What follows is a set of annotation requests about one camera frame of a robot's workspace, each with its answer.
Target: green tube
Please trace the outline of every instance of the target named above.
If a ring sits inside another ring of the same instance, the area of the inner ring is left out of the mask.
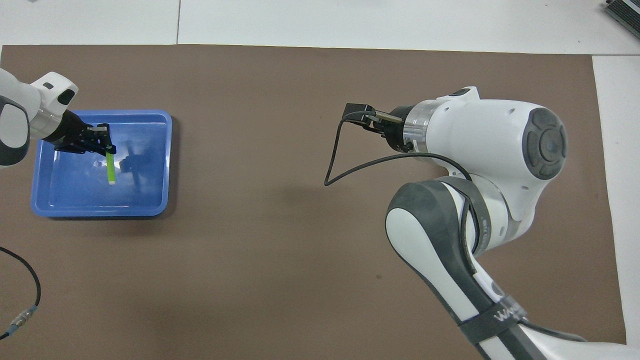
[[[116,183],[116,168],[113,164],[113,154],[107,152],[107,180],[109,185]]]

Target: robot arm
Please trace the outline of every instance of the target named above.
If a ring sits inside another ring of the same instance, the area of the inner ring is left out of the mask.
[[[566,133],[549,109],[480,100],[470,86],[383,116],[348,104],[344,119],[381,134],[399,152],[443,157],[434,162],[449,176],[398,190],[387,237],[485,359],[640,359],[624,345],[532,324],[476,261],[528,230],[540,194],[564,165]]]
[[[58,151],[115,154],[107,124],[92,127],[67,110],[77,90],[55,72],[25,84],[0,69],[0,167],[26,156],[29,137],[51,142]]]

